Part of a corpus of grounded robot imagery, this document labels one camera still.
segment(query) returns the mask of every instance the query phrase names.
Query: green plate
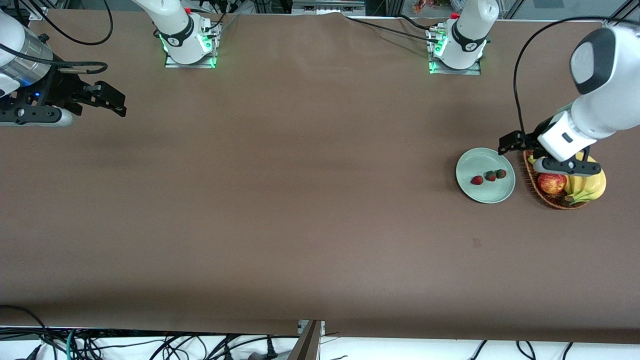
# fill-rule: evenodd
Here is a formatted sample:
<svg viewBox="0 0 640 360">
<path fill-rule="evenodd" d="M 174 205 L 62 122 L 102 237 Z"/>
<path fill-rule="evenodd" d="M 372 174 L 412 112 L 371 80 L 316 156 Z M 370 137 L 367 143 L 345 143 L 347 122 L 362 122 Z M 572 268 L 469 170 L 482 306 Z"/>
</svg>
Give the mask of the green plate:
<svg viewBox="0 0 640 360">
<path fill-rule="evenodd" d="M 487 171 L 504 169 L 507 176 L 494 182 L 486 179 L 482 185 L 474 185 L 471 179 L 480 175 L 484 177 Z M 463 192 L 471 199 L 485 204 L 495 204 L 508 198 L 516 186 L 516 176 L 513 167 L 504 156 L 486 147 L 476 147 L 465 152 L 456 165 L 456 179 Z"/>
</svg>

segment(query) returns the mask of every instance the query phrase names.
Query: brown woven basket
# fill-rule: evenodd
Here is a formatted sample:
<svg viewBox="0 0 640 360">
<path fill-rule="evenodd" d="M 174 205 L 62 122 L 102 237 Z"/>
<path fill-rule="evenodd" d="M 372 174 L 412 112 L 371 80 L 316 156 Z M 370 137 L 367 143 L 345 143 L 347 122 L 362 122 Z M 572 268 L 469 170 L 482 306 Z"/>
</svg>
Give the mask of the brown woven basket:
<svg viewBox="0 0 640 360">
<path fill-rule="evenodd" d="M 533 154 L 533 150 L 525 150 L 522 152 L 521 166 L 524 172 L 527 173 L 527 178 L 529 180 L 527 187 L 529 188 L 530 191 L 532 191 L 538 196 L 539 200 L 544 205 L 547 205 L 550 208 L 554 208 L 557 210 L 573 210 L 573 209 L 579 209 L 587 204 L 586 202 L 576 202 L 573 205 L 567 205 L 567 203 L 563 200 L 564 197 L 566 196 L 566 192 L 561 192 L 556 195 L 549 195 L 544 191 L 540 190 L 540 188 L 538 188 L 538 177 L 540 176 L 540 173 L 533 170 L 533 165 L 531 165 L 531 163 L 529 163 L 529 160 L 527 160 L 529 156 L 532 154 Z"/>
</svg>

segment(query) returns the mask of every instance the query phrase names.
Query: brown table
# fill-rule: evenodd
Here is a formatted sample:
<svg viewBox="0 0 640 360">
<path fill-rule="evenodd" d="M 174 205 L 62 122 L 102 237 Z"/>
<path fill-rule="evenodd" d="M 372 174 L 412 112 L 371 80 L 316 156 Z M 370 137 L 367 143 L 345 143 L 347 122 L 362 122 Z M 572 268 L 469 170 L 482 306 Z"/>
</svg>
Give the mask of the brown table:
<svg viewBox="0 0 640 360">
<path fill-rule="evenodd" d="M 51 18 L 82 39 L 108 25 Z M 609 185 L 579 211 L 544 208 L 520 174 L 496 205 L 456 185 L 463 152 L 516 129 L 513 64 L 540 23 L 496 23 L 482 76 L 442 76 L 419 40 L 337 14 L 241 16 L 214 70 L 164 69 L 150 19 L 114 18 L 97 47 L 34 25 L 64 59 L 108 62 L 84 79 L 129 111 L 0 129 L 2 302 L 50 325 L 640 342 L 640 129 L 592 150 Z M 531 46 L 529 129 L 576 98 L 568 57 L 597 26 Z"/>
</svg>

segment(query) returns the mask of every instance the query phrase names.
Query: red apple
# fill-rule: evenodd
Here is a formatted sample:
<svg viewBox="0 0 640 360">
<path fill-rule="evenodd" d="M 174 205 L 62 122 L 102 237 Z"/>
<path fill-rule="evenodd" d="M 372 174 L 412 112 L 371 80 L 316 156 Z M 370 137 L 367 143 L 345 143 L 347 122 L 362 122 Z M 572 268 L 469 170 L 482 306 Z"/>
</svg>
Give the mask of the red apple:
<svg viewBox="0 0 640 360">
<path fill-rule="evenodd" d="M 540 174 L 538 186 L 547 194 L 555 195 L 564 190 L 566 176 L 561 174 Z"/>
</svg>

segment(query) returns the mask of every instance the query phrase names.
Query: strawberry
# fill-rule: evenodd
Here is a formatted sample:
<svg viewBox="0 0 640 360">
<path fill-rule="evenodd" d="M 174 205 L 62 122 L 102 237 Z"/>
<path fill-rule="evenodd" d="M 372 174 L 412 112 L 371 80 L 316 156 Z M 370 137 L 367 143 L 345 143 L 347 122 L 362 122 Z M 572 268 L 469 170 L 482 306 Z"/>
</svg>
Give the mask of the strawberry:
<svg viewBox="0 0 640 360">
<path fill-rule="evenodd" d="M 473 179 L 471 179 L 471 183 L 474 185 L 482 185 L 482 183 L 484 182 L 482 176 L 478 175 L 478 176 L 474 176 Z"/>
<path fill-rule="evenodd" d="M 495 171 L 487 171 L 484 178 L 489 181 L 495 181 Z"/>
</svg>

